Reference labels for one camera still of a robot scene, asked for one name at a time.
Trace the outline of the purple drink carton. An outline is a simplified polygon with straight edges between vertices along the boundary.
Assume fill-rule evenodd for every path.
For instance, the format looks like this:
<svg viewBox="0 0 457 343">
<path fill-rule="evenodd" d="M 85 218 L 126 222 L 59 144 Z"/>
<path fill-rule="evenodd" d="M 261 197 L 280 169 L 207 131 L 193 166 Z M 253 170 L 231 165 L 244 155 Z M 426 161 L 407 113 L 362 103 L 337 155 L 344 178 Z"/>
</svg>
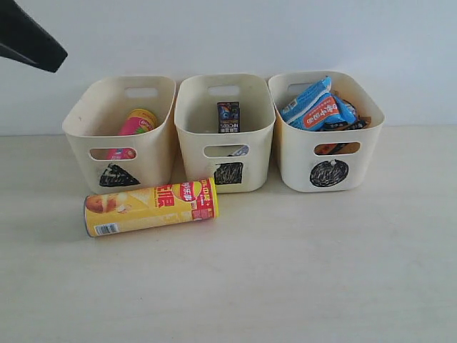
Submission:
<svg viewBox="0 0 457 343">
<path fill-rule="evenodd" d="M 239 133 L 241 131 L 240 106 L 238 101 L 218 102 L 219 133 Z"/>
</svg>

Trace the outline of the orange noodle packet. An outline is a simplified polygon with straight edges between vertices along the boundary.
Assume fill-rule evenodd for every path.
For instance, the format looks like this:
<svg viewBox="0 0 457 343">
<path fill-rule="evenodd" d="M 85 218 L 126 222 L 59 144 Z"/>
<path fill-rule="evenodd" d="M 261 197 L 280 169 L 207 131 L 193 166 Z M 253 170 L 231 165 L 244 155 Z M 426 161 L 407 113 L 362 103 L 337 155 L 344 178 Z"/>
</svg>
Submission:
<svg viewBox="0 0 457 343">
<path fill-rule="evenodd" d="M 371 125 L 370 116 L 360 116 L 356 107 L 349 101 L 339 97 L 339 93 L 332 93 L 339 111 L 347 109 L 354 119 L 350 121 L 338 120 L 335 122 L 326 122 L 318 131 L 353 131 L 359 129 L 367 129 Z M 358 142 L 337 142 L 319 144 L 314 148 L 314 153 L 318 156 L 337 155 L 337 154 L 352 154 L 358 151 L 360 144 Z"/>
</svg>

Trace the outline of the cream bin with circle mark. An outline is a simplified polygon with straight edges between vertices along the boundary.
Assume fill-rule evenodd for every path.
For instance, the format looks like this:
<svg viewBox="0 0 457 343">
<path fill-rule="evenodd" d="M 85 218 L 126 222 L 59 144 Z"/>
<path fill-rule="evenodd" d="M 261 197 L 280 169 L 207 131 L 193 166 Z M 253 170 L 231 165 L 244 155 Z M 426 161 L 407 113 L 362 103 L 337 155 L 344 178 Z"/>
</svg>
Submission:
<svg viewBox="0 0 457 343">
<path fill-rule="evenodd" d="M 311 132 L 295 129 L 280 115 L 273 131 L 276 161 L 283 182 L 298 192 L 337 192 L 358 187 L 365 179 L 385 116 L 365 89 L 338 71 L 302 71 L 272 76 L 268 81 L 277 110 L 325 76 L 332 92 L 371 119 L 365 129 Z"/>
</svg>

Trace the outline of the yellow chips can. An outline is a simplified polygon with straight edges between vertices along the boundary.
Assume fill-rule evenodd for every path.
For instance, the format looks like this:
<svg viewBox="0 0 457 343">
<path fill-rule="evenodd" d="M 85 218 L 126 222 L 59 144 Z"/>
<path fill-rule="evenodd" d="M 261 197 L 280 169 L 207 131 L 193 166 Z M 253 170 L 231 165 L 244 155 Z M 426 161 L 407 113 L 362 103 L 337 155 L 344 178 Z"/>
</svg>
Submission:
<svg viewBox="0 0 457 343">
<path fill-rule="evenodd" d="M 88 196 L 84 220 L 88 235 L 100 237 L 219 216 L 214 179 L 167 184 Z"/>
</svg>

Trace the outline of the cream bin with triangle mark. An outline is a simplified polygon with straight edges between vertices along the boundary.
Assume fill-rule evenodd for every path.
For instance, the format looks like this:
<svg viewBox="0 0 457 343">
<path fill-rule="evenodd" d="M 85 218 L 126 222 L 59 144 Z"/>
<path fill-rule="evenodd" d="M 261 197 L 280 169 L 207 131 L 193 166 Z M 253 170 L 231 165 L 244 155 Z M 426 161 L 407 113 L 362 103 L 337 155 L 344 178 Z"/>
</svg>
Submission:
<svg viewBox="0 0 457 343">
<path fill-rule="evenodd" d="M 117 76 L 92 84 L 62 124 L 90 190 L 125 192 L 169 183 L 178 138 L 176 82 L 165 76 Z M 134 109 L 153 113 L 155 129 L 131 136 L 119 131 Z"/>
</svg>

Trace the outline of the blue white milk carton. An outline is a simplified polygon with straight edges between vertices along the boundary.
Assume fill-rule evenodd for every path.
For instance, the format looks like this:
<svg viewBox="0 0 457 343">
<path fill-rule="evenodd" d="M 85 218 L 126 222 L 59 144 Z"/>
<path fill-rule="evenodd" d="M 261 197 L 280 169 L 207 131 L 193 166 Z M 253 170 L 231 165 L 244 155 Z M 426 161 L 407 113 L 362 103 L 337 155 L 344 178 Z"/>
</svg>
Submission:
<svg viewBox="0 0 457 343">
<path fill-rule="evenodd" d="M 249 153 L 249 146 L 242 145 L 237 148 L 235 151 L 231 152 L 228 156 L 229 157 L 236 157 L 236 156 L 246 156 Z"/>
</svg>

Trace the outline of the cream bin with square mark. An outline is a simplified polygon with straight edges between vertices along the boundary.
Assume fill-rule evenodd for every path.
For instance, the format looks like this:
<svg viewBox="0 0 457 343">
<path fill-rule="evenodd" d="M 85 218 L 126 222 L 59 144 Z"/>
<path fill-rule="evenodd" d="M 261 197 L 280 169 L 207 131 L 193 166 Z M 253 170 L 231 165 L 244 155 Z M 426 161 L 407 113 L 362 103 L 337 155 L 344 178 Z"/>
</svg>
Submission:
<svg viewBox="0 0 457 343">
<path fill-rule="evenodd" d="M 218 102 L 238 101 L 241 131 L 219 133 Z M 181 82 L 174 123 L 189 181 L 213 177 L 219 193 L 252 192 L 266 182 L 276 121 L 265 79 L 252 74 L 193 76 Z M 242 145 L 246 156 L 229 157 Z"/>
</svg>

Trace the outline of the blue noodle packet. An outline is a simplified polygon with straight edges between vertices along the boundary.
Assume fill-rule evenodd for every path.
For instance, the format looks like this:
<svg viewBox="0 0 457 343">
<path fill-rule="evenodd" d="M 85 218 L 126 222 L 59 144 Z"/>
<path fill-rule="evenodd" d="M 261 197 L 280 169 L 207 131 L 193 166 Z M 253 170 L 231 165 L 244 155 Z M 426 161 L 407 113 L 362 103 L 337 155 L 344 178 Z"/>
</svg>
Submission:
<svg viewBox="0 0 457 343">
<path fill-rule="evenodd" d="M 318 131 L 326 122 L 354 119 L 347 109 L 339 111 L 331 87 L 330 76 L 310 85 L 279 111 L 281 118 L 302 131 Z"/>
</svg>

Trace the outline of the pink chips can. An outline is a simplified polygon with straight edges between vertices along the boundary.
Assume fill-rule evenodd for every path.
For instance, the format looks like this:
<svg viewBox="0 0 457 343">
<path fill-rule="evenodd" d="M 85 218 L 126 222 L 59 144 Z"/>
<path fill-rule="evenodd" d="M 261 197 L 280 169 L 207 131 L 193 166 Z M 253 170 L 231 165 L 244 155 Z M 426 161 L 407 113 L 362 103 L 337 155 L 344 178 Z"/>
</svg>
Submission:
<svg viewBox="0 0 457 343">
<path fill-rule="evenodd" d="M 147 109 L 133 109 L 129 112 L 126 121 L 120 128 L 118 136 L 143 134 L 154 130 L 159 125 L 155 114 Z M 136 157 L 136 150 L 131 147 L 109 149 L 106 155 L 108 160 L 127 160 Z"/>
</svg>

